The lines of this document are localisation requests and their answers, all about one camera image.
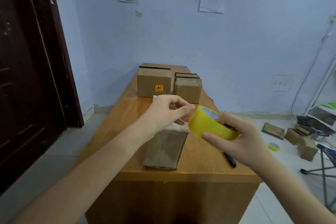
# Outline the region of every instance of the door frame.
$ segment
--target door frame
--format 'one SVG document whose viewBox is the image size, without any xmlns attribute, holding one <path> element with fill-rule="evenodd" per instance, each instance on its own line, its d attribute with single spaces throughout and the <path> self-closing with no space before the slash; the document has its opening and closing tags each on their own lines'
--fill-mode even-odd
<svg viewBox="0 0 336 224">
<path fill-rule="evenodd" d="M 31 0 L 67 127 L 84 125 L 56 0 Z"/>
</svg>

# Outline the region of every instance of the packing tape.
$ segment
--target packing tape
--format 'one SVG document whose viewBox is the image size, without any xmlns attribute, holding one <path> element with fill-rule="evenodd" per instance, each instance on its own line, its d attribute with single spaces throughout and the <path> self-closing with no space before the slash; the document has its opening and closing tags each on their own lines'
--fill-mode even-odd
<svg viewBox="0 0 336 224">
<path fill-rule="evenodd" d="M 270 144 L 268 145 L 268 148 L 269 148 L 270 150 L 272 150 L 272 151 L 278 151 L 278 150 L 280 150 L 280 146 L 277 145 L 277 144 L 275 144 L 275 143 L 270 143 Z"/>
<path fill-rule="evenodd" d="M 216 121 L 218 117 L 218 113 L 200 105 L 189 121 L 189 131 L 198 138 L 201 138 L 203 132 L 209 132 L 226 140 L 235 139 L 239 135 L 239 132 L 218 123 Z"/>
</svg>

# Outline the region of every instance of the cable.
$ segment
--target cable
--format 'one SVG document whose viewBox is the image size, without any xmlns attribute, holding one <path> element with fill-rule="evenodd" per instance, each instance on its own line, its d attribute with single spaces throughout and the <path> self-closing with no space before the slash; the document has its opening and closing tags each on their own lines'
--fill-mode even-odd
<svg viewBox="0 0 336 224">
<path fill-rule="evenodd" d="M 317 52 L 316 52 L 314 61 L 313 61 L 312 65 L 310 66 L 309 71 L 308 71 L 306 77 L 304 78 L 303 82 L 301 83 L 301 86 L 300 86 L 299 90 L 297 91 L 297 93 L 296 93 L 296 95 L 295 95 L 295 98 L 294 98 L 294 101 L 293 101 L 293 103 L 292 103 L 292 107 L 291 107 L 291 114 L 292 114 L 292 117 L 294 118 L 294 120 L 296 120 L 296 117 L 294 117 L 294 115 L 293 115 L 293 106 L 294 106 L 294 104 L 295 104 L 295 102 L 296 102 L 297 95 L 299 94 L 299 92 L 300 92 L 300 90 L 301 90 L 303 84 L 305 83 L 306 79 L 308 78 L 309 73 L 312 71 L 312 68 L 313 68 L 313 66 L 315 65 L 315 62 L 316 62 L 318 56 L 320 55 L 320 53 L 321 53 L 321 51 L 322 51 L 322 48 L 323 48 L 323 46 L 324 46 L 324 43 L 326 42 L 326 40 L 327 40 L 328 37 L 330 36 L 330 31 L 331 31 L 332 25 L 333 25 L 334 22 L 335 22 L 335 19 L 336 19 L 336 16 L 335 16 L 335 15 L 334 15 L 333 17 L 331 17 L 331 16 L 329 17 L 328 23 L 330 23 L 330 25 L 329 25 L 329 27 L 328 27 L 328 29 L 327 29 L 327 31 L 326 31 L 324 37 L 322 37 L 322 39 L 321 39 L 320 46 L 319 46 L 318 49 L 317 49 Z"/>
</svg>

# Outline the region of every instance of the wooden door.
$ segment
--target wooden door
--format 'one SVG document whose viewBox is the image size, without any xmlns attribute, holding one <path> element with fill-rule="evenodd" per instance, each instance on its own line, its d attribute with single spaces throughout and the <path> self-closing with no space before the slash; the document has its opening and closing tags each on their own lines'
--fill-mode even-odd
<svg viewBox="0 0 336 224">
<path fill-rule="evenodd" d="M 0 193 L 66 126 L 31 1 L 19 3 L 0 0 Z"/>
</svg>

